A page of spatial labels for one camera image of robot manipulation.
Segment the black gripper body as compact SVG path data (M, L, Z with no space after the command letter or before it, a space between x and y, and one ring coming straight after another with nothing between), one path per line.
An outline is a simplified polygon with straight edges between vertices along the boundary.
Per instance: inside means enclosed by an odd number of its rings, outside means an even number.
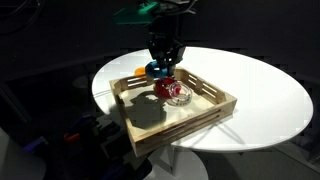
M178 30L177 16L159 17L152 22L147 47L153 60L163 59L165 65L176 65L182 61L186 45L178 36Z

